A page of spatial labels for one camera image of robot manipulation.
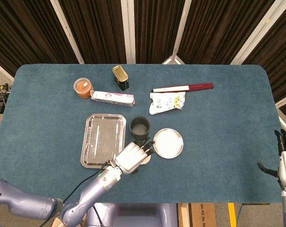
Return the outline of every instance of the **black cup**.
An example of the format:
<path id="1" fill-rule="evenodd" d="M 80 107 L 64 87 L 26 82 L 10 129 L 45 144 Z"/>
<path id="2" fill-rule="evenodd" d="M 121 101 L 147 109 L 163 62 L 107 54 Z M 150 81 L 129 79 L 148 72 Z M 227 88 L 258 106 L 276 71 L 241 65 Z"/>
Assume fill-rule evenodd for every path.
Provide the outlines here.
<path id="1" fill-rule="evenodd" d="M 130 122 L 130 131 L 132 137 L 136 140 L 144 140 L 147 138 L 150 129 L 150 122 L 147 118 L 138 116 L 134 117 Z"/>

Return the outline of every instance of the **orange container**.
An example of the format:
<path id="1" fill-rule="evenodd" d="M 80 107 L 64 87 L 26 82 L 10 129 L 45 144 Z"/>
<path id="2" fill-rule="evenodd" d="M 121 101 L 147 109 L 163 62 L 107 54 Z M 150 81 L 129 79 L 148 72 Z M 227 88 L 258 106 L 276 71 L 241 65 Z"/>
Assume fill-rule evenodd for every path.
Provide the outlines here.
<path id="1" fill-rule="evenodd" d="M 73 88 L 75 89 L 78 96 L 81 98 L 89 98 L 90 91 L 93 90 L 93 87 L 90 83 L 90 80 L 87 78 L 79 78 L 73 84 Z"/>

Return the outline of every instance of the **black can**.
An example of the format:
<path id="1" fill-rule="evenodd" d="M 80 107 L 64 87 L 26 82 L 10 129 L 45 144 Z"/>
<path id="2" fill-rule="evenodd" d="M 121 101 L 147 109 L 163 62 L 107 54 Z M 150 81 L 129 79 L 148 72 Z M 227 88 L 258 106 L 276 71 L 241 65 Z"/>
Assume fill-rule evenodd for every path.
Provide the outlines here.
<path id="1" fill-rule="evenodd" d="M 129 88 L 129 77 L 121 65 L 113 68 L 114 80 L 121 90 L 125 91 Z"/>

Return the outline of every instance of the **blue felt surface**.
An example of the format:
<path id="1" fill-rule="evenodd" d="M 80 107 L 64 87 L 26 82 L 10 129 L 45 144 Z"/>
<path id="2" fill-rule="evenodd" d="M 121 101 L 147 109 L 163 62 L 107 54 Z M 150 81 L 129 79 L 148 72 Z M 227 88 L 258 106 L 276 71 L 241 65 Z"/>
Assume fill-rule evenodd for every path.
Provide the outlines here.
<path id="1" fill-rule="evenodd" d="M 77 78 L 95 90 L 122 92 L 114 65 L 36 64 L 16 75 L 0 128 L 0 177 L 28 192 L 65 198 L 95 170 L 80 163 L 86 119 L 94 113 L 136 115 L 151 122 L 149 135 L 173 128 L 183 137 L 174 159 L 154 154 L 134 175 L 125 175 L 101 202 L 277 202 L 276 178 L 256 163 L 277 169 L 280 128 L 266 72 L 255 65 L 124 65 L 134 107 L 81 99 Z M 183 110 L 150 115 L 151 88 L 214 83 L 186 93 Z"/>

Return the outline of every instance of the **rectangular tray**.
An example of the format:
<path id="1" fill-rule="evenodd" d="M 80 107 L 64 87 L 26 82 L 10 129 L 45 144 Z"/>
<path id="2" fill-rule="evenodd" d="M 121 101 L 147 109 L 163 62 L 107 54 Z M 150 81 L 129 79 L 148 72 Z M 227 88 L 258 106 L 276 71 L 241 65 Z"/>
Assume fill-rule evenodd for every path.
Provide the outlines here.
<path id="1" fill-rule="evenodd" d="M 119 114 L 95 113 L 87 118 L 81 154 L 86 168 L 101 168 L 115 158 L 125 143 L 126 119 Z"/>

